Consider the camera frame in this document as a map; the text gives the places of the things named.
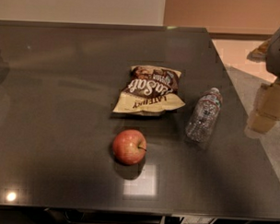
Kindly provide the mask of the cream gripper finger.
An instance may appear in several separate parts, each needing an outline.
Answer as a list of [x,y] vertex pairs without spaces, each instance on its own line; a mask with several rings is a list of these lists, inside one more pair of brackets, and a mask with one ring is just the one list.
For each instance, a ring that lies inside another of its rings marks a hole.
[[257,91],[245,129],[254,134],[268,133],[280,121],[280,78],[262,83]]

